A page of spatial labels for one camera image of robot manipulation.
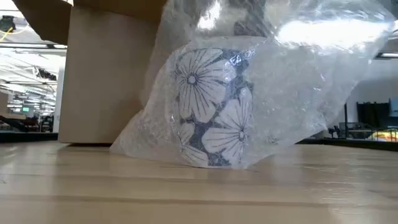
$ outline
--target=wooden tabletop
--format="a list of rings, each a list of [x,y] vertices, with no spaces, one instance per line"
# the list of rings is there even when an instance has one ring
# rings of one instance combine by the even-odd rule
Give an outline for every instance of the wooden tabletop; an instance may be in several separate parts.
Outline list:
[[[397,223],[398,153],[293,146],[249,170],[0,145],[1,223]]]

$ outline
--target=cardboard box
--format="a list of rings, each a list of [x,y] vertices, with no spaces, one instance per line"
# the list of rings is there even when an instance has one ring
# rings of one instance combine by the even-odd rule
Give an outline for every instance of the cardboard box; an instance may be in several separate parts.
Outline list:
[[[58,139],[112,143],[139,93],[165,0],[14,0],[45,40],[67,44]]]

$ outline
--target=flower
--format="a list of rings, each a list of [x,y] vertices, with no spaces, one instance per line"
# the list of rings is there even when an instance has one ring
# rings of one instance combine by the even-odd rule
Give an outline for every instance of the flower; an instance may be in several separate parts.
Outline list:
[[[216,117],[222,128],[209,128],[202,143],[210,153],[222,151],[221,155],[231,164],[239,162],[248,141],[248,127],[252,110],[252,94],[243,88],[239,99],[230,100]]]
[[[207,167],[209,163],[207,154],[188,144],[194,132],[195,125],[193,123],[181,125],[178,136],[182,146],[182,157],[193,166]]]
[[[223,54],[220,49],[194,50],[182,56],[177,64],[177,85],[182,118],[195,115],[197,121],[207,123],[214,116],[216,106],[225,97],[225,84],[236,77],[228,60],[214,62]]]

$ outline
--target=plastic bag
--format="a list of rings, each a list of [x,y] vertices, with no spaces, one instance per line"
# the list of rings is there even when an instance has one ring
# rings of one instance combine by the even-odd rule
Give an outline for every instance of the plastic bag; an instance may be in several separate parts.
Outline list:
[[[169,0],[146,107],[111,150],[247,168],[326,129],[394,20],[376,1]]]

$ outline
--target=floral mug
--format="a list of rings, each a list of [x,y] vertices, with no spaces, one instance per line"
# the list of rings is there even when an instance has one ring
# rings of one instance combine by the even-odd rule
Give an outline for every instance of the floral mug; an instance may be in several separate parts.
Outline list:
[[[176,133],[183,157],[193,166],[238,165],[247,147],[252,117],[252,84],[242,52],[195,49],[177,58],[174,82]]]

